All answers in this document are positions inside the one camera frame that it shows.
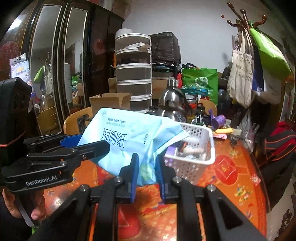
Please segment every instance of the cardboard box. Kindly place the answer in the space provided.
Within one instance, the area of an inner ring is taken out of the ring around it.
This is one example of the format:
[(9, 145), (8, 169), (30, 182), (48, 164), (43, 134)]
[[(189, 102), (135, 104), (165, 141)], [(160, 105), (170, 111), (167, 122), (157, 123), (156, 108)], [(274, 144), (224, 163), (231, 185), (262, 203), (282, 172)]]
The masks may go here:
[(116, 85), (116, 78), (109, 78), (109, 93), (116, 93), (117, 92), (117, 85)]
[(77, 84), (77, 91), (78, 91), (78, 96), (84, 96), (83, 84), (82, 83)]
[(106, 93), (102, 94), (102, 97), (100, 95), (89, 97), (89, 102), (94, 115), (103, 107), (130, 110), (130, 101), (130, 93)]
[(167, 86), (167, 79), (152, 79), (152, 99), (159, 99)]

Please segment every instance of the coat hook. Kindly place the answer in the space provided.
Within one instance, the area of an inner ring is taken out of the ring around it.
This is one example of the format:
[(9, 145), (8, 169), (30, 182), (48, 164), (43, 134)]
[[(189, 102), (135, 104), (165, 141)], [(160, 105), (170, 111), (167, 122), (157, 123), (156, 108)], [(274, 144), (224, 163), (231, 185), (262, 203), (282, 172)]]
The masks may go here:
[(253, 28), (257, 28), (259, 25), (265, 24), (266, 20), (267, 20), (266, 15), (262, 15), (262, 21), (253, 23)]
[(238, 28), (241, 28), (241, 29), (244, 28), (243, 25), (241, 25), (241, 24), (233, 24), (230, 20), (226, 20), (226, 22), (227, 22), (229, 25), (233, 26), (233, 27), (238, 27)]
[(241, 15), (239, 15), (239, 14), (235, 11), (235, 9), (234, 9), (232, 3), (231, 3), (231, 2), (228, 2), (227, 5), (228, 5), (228, 7), (233, 11), (233, 13), (239, 18), (239, 20), (241, 21), (241, 23), (244, 23), (243, 18), (241, 17)]

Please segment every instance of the mirror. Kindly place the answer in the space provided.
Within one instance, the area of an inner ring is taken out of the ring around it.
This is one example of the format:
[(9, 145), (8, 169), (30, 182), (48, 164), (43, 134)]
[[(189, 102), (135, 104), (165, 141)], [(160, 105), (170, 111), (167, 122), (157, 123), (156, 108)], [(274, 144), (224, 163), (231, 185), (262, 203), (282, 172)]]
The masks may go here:
[(86, 108), (82, 64), (86, 16), (86, 10), (72, 7), (66, 29), (64, 84), (70, 114)]
[(42, 135), (61, 132), (52, 80), (52, 46), (61, 6), (44, 5), (34, 31), (30, 69), (36, 97), (33, 100)]

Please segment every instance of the wardrobe door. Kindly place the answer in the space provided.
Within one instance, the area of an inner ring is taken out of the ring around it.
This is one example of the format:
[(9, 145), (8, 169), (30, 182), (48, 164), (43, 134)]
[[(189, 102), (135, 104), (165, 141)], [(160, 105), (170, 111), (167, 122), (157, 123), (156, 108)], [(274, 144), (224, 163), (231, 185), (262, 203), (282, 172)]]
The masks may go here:
[(61, 0), (43, 2), (30, 41), (30, 73), (36, 93), (33, 104), (41, 135), (62, 131), (55, 56), (65, 5)]
[(91, 3), (71, 2), (65, 11), (58, 53), (59, 96), (64, 120), (86, 108), (86, 52)]
[(89, 37), (89, 97), (108, 93), (108, 23), (110, 11), (94, 5)]
[(124, 19), (114, 13), (110, 13), (109, 25), (108, 25), (108, 63), (109, 63), (109, 76), (114, 76), (113, 66), (113, 53), (115, 51), (115, 34), (117, 30), (121, 29)]

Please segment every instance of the fabric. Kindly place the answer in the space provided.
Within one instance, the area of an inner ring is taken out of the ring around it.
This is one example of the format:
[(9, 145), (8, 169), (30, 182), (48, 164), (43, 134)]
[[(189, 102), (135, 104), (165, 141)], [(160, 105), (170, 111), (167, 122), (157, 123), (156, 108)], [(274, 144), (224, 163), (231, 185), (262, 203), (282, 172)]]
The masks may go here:
[(283, 196), (291, 179), (296, 154), (290, 152), (279, 161), (274, 161), (260, 169), (267, 189), (270, 208), (272, 209)]
[(137, 185), (143, 186), (156, 183), (157, 155), (187, 136), (179, 123), (168, 117), (102, 108), (85, 129), (78, 145), (107, 141), (110, 152), (99, 162), (96, 158), (92, 161), (113, 175), (129, 165), (132, 154), (137, 153), (140, 163)]
[(25, 241), (32, 234), (23, 218), (15, 218), (8, 211), (3, 197), (0, 195), (0, 240), (1, 241)]
[(284, 80), (291, 69), (277, 46), (265, 35), (251, 28), (250, 33), (258, 46), (262, 66), (267, 69), (272, 76), (279, 80)]
[(267, 154), (273, 148), (269, 158), (273, 161), (279, 160), (296, 148), (296, 132), (292, 131), (286, 122), (279, 122), (271, 133), (271, 138), (266, 138), (265, 148)]
[(253, 54), (250, 37), (244, 30), (240, 50), (232, 52), (233, 64), (227, 83), (227, 92), (230, 97), (244, 108), (248, 108), (252, 103)]

